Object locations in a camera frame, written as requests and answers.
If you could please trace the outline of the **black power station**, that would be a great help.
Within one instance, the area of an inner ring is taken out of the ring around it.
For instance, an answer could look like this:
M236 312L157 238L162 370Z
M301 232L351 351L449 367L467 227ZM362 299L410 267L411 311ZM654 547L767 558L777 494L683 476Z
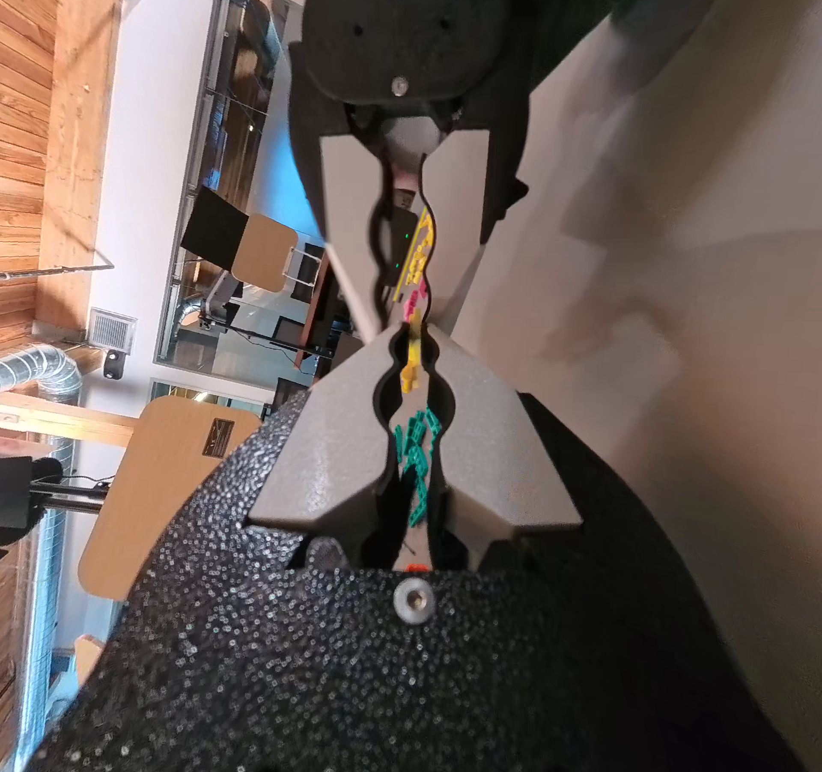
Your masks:
M382 219L379 229L379 245L385 259L382 283L385 288L399 284L401 270L417 228L417 216L403 207L395 206L390 215Z

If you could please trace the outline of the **white wall vent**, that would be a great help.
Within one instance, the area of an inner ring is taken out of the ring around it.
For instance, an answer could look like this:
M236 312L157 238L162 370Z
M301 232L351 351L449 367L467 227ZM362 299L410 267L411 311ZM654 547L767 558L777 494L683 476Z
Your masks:
M97 307L89 310L86 342L99 349L113 349L130 355L137 334L138 319Z

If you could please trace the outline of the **silver ventilation duct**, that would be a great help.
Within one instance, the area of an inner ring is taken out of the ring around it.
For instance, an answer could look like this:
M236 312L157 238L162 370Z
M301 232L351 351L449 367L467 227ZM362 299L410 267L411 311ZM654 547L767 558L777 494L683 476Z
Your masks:
M1 357L1 392L29 383L37 385L40 398L78 405L82 375L62 349L40 344Z

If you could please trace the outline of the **pile of green lego pieces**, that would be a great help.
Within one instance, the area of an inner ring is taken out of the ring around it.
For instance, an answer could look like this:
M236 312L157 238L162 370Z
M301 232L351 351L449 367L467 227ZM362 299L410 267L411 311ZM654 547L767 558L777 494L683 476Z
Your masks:
M434 445L441 433L439 418L427 405L393 428L400 476L410 476L412 500L408 526L418 527L427 517Z

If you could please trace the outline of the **wooden desk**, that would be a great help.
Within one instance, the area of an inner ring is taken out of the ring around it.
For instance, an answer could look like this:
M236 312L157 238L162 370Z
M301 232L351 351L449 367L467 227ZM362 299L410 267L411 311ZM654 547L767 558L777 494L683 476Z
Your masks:
M318 358L331 356L327 343L331 335L339 292L340 284L334 273L333 265L328 254L324 253L300 336L301 349L296 353L293 362L295 369L301 369L303 362L309 356L313 355Z

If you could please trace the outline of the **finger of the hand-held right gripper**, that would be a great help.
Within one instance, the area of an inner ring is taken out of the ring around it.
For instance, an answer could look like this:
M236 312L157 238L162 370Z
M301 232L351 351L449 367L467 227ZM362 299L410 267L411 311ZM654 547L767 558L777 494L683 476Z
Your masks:
M453 331L484 252L481 243L489 132L453 131L423 163L421 189L433 245L424 277L426 319Z
M320 139L325 245L354 325L373 342L387 323L381 302L385 176L380 159L353 135Z

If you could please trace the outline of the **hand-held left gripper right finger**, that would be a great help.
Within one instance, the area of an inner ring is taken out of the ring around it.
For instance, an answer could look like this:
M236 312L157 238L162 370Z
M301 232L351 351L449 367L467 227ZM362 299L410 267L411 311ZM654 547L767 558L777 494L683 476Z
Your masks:
M424 338L436 418L426 499L435 570L475 568L497 542L581 526L519 394L443 330Z

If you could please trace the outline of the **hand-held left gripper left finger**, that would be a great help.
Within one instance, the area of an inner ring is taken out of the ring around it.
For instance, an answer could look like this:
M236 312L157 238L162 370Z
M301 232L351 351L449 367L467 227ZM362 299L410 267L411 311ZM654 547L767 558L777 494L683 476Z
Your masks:
M408 326L393 325L311 390L248 521L337 540L351 561L396 561L407 528L396 441Z

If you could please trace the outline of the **black square panel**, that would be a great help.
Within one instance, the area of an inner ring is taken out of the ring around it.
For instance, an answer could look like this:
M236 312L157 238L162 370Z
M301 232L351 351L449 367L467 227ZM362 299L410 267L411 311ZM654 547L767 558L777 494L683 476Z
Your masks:
M223 271L231 271L248 220L247 214L201 186L182 234L181 248Z

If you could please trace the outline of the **black light stand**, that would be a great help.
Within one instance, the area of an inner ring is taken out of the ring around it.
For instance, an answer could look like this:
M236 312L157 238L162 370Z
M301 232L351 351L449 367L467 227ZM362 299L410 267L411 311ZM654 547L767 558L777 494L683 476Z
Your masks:
M48 510L97 515L107 482L77 486L54 457L1 459L1 544L19 541L44 520Z

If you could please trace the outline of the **yellow lego plate assembly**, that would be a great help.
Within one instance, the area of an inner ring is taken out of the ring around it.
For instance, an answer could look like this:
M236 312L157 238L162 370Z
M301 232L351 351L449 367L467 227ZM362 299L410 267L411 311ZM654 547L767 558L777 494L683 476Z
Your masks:
M407 293L403 302L403 321L408 326L408 355L400 373L400 386L405 395L419 385L418 371L422 366L422 324L430 297L426 282L426 265L433 249L434 238L434 220L425 206L419 217L414 240L400 278L400 286Z

